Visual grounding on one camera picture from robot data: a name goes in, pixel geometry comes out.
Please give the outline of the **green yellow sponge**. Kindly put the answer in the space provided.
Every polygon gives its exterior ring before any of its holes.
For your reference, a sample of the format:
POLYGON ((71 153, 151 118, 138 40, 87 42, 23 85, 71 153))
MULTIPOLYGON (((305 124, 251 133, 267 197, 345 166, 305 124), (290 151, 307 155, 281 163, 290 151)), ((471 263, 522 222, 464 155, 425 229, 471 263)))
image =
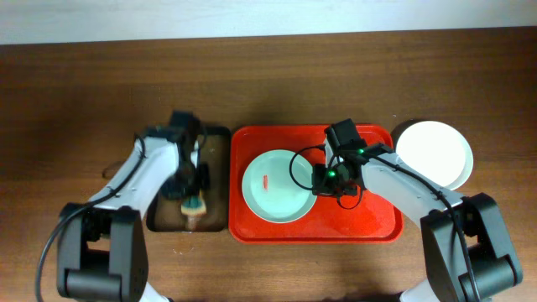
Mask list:
POLYGON ((206 214, 206 202, 203 192, 185 198, 180 206, 180 211, 186 216, 204 216, 206 214))

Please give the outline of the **white plate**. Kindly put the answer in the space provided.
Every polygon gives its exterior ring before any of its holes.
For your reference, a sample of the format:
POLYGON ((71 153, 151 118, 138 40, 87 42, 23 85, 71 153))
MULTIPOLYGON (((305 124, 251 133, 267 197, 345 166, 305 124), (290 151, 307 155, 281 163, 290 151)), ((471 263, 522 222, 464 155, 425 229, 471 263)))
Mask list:
POLYGON ((456 158, 467 139, 454 127, 437 121, 412 122, 395 135, 399 157, 424 177, 445 187, 457 174, 456 158))

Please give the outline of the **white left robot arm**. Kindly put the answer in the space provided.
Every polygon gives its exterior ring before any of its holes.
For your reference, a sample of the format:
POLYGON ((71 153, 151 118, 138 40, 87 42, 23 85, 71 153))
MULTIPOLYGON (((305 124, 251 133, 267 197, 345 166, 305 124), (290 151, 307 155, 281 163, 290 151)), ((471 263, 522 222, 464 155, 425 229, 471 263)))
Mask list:
POLYGON ((165 301, 148 282, 143 218, 164 183, 195 182, 200 126, 148 128, 107 185, 60 214, 56 286, 76 301, 165 301))

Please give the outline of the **light blue plate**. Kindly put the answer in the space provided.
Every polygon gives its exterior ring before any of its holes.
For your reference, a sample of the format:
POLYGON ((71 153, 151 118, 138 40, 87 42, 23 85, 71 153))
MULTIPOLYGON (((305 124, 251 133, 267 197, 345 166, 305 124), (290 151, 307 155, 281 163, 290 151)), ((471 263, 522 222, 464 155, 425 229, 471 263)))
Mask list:
POLYGON ((474 168, 474 156, 469 145, 462 147, 462 155, 456 158, 457 174, 445 187, 455 190, 463 186, 470 178, 474 168))

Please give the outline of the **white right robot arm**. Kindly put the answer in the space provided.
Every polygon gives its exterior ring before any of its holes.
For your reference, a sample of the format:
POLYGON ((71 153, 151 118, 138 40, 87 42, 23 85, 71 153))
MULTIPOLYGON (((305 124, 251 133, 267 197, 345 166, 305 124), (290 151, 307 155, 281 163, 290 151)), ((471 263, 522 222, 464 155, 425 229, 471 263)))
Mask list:
POLYGON ((326 142, 326 162, 314 167, 313 191, 335 197, 380 196, 421 231, 426 278, 399 294, 372 301, 489 301, 517 286, 523 270, 496 201, 448 190, 410 168, 378 143, 326 142))

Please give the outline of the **light green plate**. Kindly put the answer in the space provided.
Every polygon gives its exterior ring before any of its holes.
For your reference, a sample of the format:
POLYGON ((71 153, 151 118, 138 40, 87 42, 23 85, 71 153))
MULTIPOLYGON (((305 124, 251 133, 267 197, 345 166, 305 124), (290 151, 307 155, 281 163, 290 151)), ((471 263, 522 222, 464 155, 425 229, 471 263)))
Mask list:
POLYGON ((309 190, 313 167, 304 157, 276 149, 260 154, 242 177, 242 197, 259 218, 272 223, 297 221, 313 208, 309 190))

